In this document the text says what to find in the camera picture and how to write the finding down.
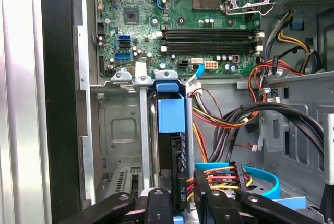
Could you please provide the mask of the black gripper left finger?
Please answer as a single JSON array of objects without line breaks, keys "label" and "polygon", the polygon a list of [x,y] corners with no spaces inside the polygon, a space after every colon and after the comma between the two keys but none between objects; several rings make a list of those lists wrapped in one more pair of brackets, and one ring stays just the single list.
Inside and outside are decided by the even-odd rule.
[{"label": "black gripper left finger", "polygon": [[170,190],[152,188],[138,198],[118,192],[61,223],[173,223],[178,171],[169,170],[168,174]]}]

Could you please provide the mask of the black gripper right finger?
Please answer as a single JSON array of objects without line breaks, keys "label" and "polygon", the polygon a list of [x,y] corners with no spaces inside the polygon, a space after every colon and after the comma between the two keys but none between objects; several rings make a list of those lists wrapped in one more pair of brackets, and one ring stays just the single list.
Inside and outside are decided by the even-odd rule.
[{"label": "black gripper right finger", "polygon": [[194,201],[200,223],[318,223],[258,194],[236,192],[235,203],[210,188],[205,174],[194,171]]}]

